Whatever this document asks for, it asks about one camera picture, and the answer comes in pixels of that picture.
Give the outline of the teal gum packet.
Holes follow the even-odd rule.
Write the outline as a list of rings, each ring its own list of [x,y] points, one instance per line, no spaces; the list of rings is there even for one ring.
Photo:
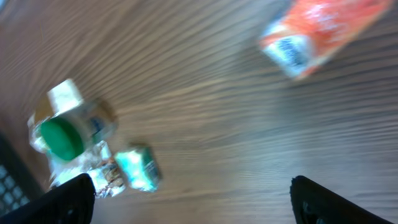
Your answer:
[[[155,192],[162,178],[152,150],[145,144],[131,144],[114,155],[114,160],[123,172],[132,189]]]

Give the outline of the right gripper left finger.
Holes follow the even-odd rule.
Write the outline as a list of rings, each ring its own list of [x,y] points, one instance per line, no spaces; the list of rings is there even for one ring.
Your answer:
[[[80,174],[41,198],[1,217],[1,224],[90,224],[95,187],[88,174]]]

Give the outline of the green lid jar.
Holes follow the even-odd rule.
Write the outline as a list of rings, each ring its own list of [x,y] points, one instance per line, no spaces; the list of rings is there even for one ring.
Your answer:
[[[39,133],[51,154],[72,161],[95,144],[112,136],[118,117],[101,99],[86,101],[39,125]]]

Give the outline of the orange snack packet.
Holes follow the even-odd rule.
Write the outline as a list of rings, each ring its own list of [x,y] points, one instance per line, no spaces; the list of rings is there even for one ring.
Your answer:
[[[299,80],[326,64],[373,25],[394,0],[298,0],[267,26],[261,51]]]

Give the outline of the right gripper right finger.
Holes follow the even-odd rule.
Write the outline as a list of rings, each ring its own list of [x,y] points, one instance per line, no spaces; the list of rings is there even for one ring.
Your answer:
[[[392,224],[302,175],[290,198],[296,224]]]

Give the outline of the brown PanTree snack bag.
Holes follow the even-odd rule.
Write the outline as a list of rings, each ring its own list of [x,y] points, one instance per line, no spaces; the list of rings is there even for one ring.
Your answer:
[[[118,119],[102,99],[84,100],[71,79],[46,92],[27,122],[29,143],[49,162],[51,187],[88,174],[98,198],[125,190],[121,171],[106,142]]]

